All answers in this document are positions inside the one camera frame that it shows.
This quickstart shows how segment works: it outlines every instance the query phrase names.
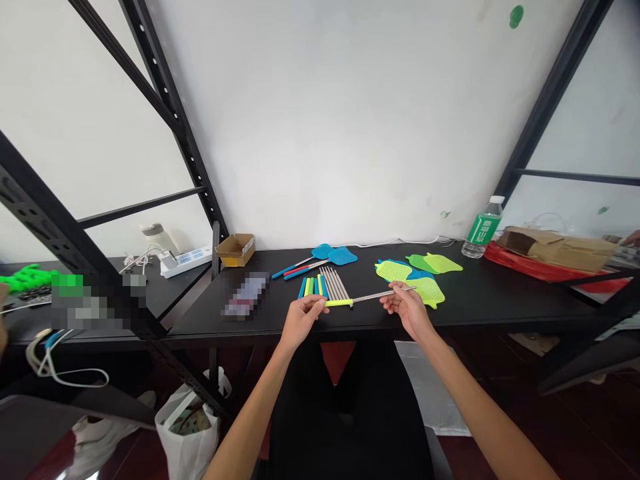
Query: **person's left hand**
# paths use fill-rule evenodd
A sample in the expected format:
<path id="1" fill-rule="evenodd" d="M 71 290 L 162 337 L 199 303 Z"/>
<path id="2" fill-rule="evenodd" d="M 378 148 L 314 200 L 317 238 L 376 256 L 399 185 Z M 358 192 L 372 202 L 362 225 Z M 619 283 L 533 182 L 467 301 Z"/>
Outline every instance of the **person's left hand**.
<path id="1" fill-rule="evenodd" d="M 307 295 L 294 300 L 289 306 L 285 327 L 282 330 L 280 344 L 292 352 L 307 338 L 313 322 L 320 313 L 329 313 L 325 307 L 327 299 L 322 295 Z"/>

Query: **red floor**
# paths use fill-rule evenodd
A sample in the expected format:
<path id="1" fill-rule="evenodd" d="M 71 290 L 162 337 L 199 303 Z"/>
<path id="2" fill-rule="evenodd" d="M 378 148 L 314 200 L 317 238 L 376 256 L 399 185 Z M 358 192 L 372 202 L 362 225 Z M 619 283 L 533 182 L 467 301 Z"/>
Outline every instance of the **red floor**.
<path id="1" fill-rule="evenodd" d="M 640 373 L 625 371 L 610 375 L 603 385 L 584 383 L 556 395 L 540 397 L 535 392 L 531 366 L 538 358 L 504 335 L 478 334 L 456 338 L 450 344 L 480 377 L 492 379 L 489 390 L 507 414 L 547 458 L 562 479 L 640 480 Z M 334 382 L 353 348 L 351 343 L 323 346 L 325 361 Z M 243 352 L 226 349 L 220 362 L 230 377 L 237 374 Z M 258 354 L 258 363 L 269 351 Z M 252 371 L 255 382 L 260 368 Z M 179 381 L 159 369 L 150 384 L 164 387 L 165 397 Z M 472 438 L 440 437 L 455 478 L 494 479 L 487 462 Z M 68 434 L 33 470 L 29 480 L 55 480 L 73 457 L 73 436 Z M 167 479 L 165 456 L 158 436 L 138 431 L 123 440 L 114 456 L 102 468 L 100 480 Z"/>

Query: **cardboard box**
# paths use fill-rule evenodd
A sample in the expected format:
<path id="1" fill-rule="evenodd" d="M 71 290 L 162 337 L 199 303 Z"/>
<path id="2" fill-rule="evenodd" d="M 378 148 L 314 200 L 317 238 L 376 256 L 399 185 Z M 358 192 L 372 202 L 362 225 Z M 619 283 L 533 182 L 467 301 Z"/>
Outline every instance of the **cardboard box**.
<path id="1" fill-rule="evenodd" d="M 541 263 L 591 273 L 598 273 L 618 248 L 602 239 L 568 237 L 521 227 L 507 227 L 498 245 Z"/>
<path id="2" fill-rule="evenodd" d="M 215 248 L 225 267 L 244 267 L 255 252 L 255 237 L 250 233 L 236 233 Z"/>

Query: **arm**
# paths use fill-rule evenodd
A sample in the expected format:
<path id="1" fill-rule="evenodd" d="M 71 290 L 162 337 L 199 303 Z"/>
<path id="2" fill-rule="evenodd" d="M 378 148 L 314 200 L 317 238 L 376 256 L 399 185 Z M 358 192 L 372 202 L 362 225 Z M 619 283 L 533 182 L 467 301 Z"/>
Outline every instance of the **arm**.
<path id="1" fill-rule="evenodd" d="M 408 334 L 422 347 L 462 414 L 473 438 L 500 480 L 558 479 L 528 438 L 496 405 L 433 328 L 415 291 L 391 282 L 394 294 L 380 298 L 398 313 Z"/>
<path id="2" fill-rule="evenodd" d="M 320 295 L 308 295 L 291 303 L 280 342 L 218 447 L 203 480 L 251 478 L 289 362 L 321 312 L 329 313 L 329 309 Z"/>

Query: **hand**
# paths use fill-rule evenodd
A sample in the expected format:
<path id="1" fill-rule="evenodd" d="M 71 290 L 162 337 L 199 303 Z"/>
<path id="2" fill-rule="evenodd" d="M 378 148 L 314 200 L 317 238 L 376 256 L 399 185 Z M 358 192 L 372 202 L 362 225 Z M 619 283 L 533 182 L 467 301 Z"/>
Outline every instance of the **hand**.
<path id="1" fill-rule="evenodd" d="M 322 295 L 307 295 L 292 301 L 280 337 L 280 344 L 294 352 L 307 338 L 313 322 L 318 320 L 318 315 L 329 313 L 329 309 L 325 307 L 326 301 L 327 299 Z"/>
<path id="2" fill-rule="evenodd" d="M 392 288 L 394 293 L 381 297 L 380 303 L 390 315 L 392 313 L 400 315 L 402 326 L 415 341 L 425 340 L 429 335 L 436 335 L 422 298 L 415 290 L 403 290 L 407 286 L 404 282 L 391 282 L 389 288 Z"/>

